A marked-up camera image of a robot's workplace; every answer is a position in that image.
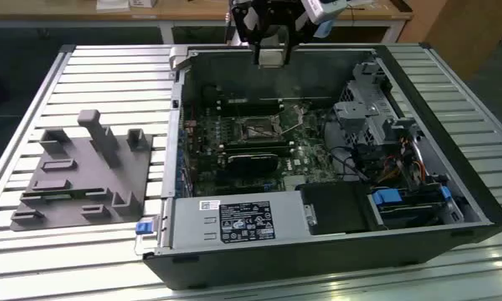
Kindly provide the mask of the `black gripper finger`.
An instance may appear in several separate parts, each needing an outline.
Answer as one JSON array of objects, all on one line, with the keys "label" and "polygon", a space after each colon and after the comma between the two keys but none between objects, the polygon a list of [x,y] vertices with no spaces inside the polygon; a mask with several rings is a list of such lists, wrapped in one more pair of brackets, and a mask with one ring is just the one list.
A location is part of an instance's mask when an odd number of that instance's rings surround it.
[{"label": "black gripper finger", "polygon": [[281,9],[283,25],[285,27],[285,40],[281,52],[283,65],[289,63],[292,50],[303,40],[303,29],[308,15],[303,6],[285,6]]},{"label": "black gripper finger", "polygon": [[252,63],[259,64],[261,41],[276,33],[272,22],[272,8],[269,6],[250,6],[249,8],[249,47],[252,49]]}]

